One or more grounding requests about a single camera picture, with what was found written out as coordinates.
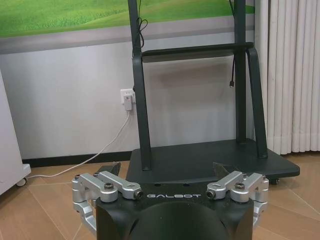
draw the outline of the black cable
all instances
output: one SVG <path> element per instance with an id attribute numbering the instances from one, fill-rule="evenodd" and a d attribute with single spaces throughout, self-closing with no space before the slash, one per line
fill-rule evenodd
<path id="1" fill-rule="evenodd" d="M 235 56 L 233 56 L 233 64 L 232 64 L 232 76 L 231 76 L 231 81 L 230 81 L 230 88 L 233 88 L 235 86 L 235 81 L 234 81 L 234 73 L 235 73 Z"/>
<path id="2" fill-rule="evenodd" d="M 233 18 L 235 18 L 235 9 L 234 9 L 234 6 L 232 5 L 231 0 L 229 0 L 229 4 L 230 4 L 230 8 L 231 8 L 231 12 L 232 12 Z M 233 55 L 232 76 L 231 76 L 231 81 L 229 83 L 230 88 L 233 88 L 235 86 L 235 80 L 234 80 L 235 64 L 236 64 L 235 55 Z"/>
<path id="3" fill-rule="evenodd" d="M 141 2 L 139 1 L 139 7 L 138 7 L 138 18 L 137 18 L 137 25 L 138 25 L 138 31 L 134 40 L 133 48 L 132 48 L 132 57 L 134 56 L 134 49 L 137 48 L 137 41 L 140 40 L 142 43 L 140 44 L 140 49 L 142 49 L 145 46 L 145 38 L 142 34 L 142 31 L 148 26 L 148 20 L 142 19 L 140 17 L 140 10 L 141 10 Z"/>

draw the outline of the white curtain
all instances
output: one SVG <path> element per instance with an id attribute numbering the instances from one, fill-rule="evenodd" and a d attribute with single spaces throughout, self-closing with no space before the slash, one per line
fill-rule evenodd
<path id="1" fill-rule="evenodd" d="M 256 0 L 255 45 L 268 148 L 320 151 L 320 0 Z"/>

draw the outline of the black baseboard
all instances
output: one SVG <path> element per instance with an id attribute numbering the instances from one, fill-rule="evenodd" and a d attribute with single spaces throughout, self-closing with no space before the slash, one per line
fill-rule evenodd
<path id="1" fill-rule="evenodd" d="M 102 153 L 88 163 L 94 164 L 94 163 L 129 161 L 131 157 L 131 153 L 132 151 Z M 75 155 L 75 156 L 31 158 L 31 159 L 23 159 L 22 162 L 24 164 L 30 164 L 32 168 L 60 166 L 60 165 L 75 165 L 75 164 L 80 164 L 84 162 L 85 160 L 93 157 L 94 155 L 95 154 L 85 154 L 85 155 Z"/>

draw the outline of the poster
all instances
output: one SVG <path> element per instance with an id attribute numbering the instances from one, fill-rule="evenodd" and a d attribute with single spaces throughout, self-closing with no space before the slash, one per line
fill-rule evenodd
<path id="1" fill-rule="evenodd" d="M 250 2 L 247 14 L 255 10 Z M 141 0 L 141 17 L 149 23 L 230 15 L 228 0 Z M 130 24 L 127 0 L 0 0 L 0 23 L 0 38 Z"/>

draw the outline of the wooden floor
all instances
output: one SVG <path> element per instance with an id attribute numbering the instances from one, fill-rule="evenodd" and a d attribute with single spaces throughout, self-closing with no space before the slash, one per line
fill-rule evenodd
<path id="1" fill-rule="evenodd" d="M 254 240 L 320 240 L 320 153 L 287 156 L 301 175 L 271 186 L 268 210 Z M 105 163 L 87 164 L 54 178 L 33 178 L 0 196 L 0 240 L 93 240 L 73 210 L 70 181 L 93 174 Z M 125 177 L 128 162 L 122 162 Z M 32 174 L 55 174 L 68 166 L 33 168 Z"/>

